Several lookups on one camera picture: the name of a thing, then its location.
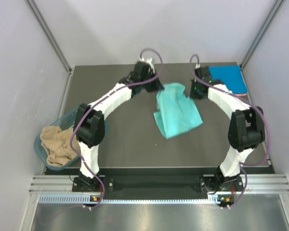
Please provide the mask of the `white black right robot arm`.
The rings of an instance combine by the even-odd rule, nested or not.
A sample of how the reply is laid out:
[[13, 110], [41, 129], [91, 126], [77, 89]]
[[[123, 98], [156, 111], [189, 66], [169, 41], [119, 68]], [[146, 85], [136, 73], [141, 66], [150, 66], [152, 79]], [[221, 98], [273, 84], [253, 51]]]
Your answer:
[[231, 95], [221, 80], [211, 77], [208, 66], [196, 65], [197, 79], [192, 80], [190, 97], [208, 99], [215, 103], [230, 119], [228, 129], [229, 150], [224, 161], [217, 167], [215, 185], [225, 191], [240, 174], [240, 165], [265, 139], [264, 123], [250, 105]]

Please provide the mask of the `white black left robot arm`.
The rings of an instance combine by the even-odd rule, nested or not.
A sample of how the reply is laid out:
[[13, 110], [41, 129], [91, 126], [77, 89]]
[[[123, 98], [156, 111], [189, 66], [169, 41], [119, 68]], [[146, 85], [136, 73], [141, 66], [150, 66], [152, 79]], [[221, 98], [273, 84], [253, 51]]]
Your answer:
[[81, 154], [80, 172], [83, 185], [89, 191], [99, 187], [98, 149], [105, 136], [105, 119], [121, 104], [129, 101], [143, 89], [147, 92], [163, 90], [152, 58], [140, 58], [127, 77], [100, 99], [78, 107], [73, 137], [77, 139]]

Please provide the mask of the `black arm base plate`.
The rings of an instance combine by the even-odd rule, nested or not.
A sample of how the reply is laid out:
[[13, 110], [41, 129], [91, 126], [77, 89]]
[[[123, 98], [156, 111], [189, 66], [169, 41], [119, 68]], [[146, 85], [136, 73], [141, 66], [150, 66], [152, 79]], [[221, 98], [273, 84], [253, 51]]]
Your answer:
[[107, 193], [124, 189], [191, 189], [195, 192], [227, 192], [243, 189], [241, 178], [222, 185], [215, 182], [213, 176], [180, 175], [180, 176], [107, 176], [101, 177]]

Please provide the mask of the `teal green t shirt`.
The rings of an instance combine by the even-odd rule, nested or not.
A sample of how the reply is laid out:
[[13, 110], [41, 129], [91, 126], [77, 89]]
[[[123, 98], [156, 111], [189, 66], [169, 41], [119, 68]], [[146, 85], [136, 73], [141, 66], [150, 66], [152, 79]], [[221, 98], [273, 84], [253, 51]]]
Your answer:
[[156, 125], [164, 138], [170, 139], [203, 124], [194, 101], [184, 93], [180, 83], [165, 84], [157, 93]]

